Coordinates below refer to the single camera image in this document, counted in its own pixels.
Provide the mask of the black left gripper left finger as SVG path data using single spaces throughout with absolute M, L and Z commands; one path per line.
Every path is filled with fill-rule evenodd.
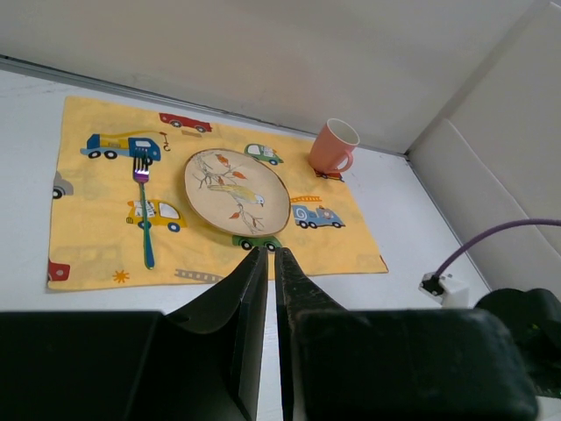
M 223 280 L 166 316 L 180 357 L 169 377 L 173 420 L 257 417 L 268 255 L 255 247 Z

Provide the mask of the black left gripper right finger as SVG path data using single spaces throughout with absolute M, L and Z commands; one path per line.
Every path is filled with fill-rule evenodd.
M 290 249 L 275 252 L 274 271 L 283 418 L 335 420 L 348 313 L 304 274 Z

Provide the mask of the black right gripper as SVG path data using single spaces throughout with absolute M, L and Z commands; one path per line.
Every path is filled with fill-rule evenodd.
M 497 289 L 476 304 L 510 331 L 538 396 L 560 397 L 560 301 L 547 289 Z

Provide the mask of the beige bird pattern plate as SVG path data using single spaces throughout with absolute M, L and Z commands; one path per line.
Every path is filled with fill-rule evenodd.
M 281 232 L 291 216 L 288 189 L 265 164 L 230 149 L 194 153 L 184 169 L 188 204 L 220 231 L 245 237 Z

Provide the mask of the pink cup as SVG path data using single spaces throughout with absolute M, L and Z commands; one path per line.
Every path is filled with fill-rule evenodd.
M 329 118 L 311 147 L 308 163 L 324 174 L 342 173 L 353 163 L 353 151 L 360 137 L 354 128 L 338 118 Z

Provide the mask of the yellow vehicle print cloth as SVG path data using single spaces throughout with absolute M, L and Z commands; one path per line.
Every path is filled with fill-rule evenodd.
M 223 232 L 195 214 L 184 185 L 194 153 L 223 148 L 272 169 L 291 203 L 287 226 L 267 237 Z M 307 275 L 383 274 L 387 264 L 342 175 L 308 163 L 311 145 L 272 134 L 86 97 L 65 102 L 53 183 L 48 285 L 110 289 L 214 283 L 255 247 L 292 251 Z M 155 268 L 145 266 L 136 149 L 145 149 L 148 226 Z

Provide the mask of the iridescent metal fork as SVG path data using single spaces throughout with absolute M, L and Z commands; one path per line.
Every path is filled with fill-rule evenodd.
M 143 241 L 144 241 L 144 260 L 147 269 L 155 268 L 155 258 L 153 254 L 153 245 L 150 236 L 150 228 L 148 226 L 148 205 L 146 201 L 146 184 L 149 182 L 149 166 L 145 149 L 136 149 L 133 158 L 133 180 L 139 186 L 140 192 L 140 209 L 143 223 Z

